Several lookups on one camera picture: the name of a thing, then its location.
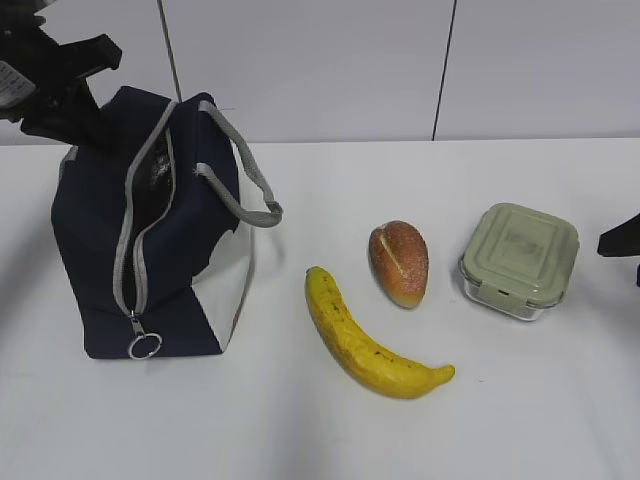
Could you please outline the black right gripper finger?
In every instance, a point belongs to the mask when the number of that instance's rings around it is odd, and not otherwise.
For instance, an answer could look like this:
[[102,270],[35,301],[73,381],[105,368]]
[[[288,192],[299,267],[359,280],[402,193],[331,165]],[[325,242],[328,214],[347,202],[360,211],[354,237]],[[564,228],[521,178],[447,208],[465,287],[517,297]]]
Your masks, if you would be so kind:
[[602,257],[634,257],[640,255],[640,215],[602,233],[597,253]]

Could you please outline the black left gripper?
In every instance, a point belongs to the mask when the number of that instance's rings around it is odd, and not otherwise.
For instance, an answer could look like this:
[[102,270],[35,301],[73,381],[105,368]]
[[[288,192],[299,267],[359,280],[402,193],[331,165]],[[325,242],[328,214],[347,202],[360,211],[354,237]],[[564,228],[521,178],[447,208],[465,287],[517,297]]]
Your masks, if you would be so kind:
[[1,117],[29,136],[111,150],[114,128],[87,79],[118,69],[122,50],[105,34],[58,43],[40,14],[51,4],[1,3]]

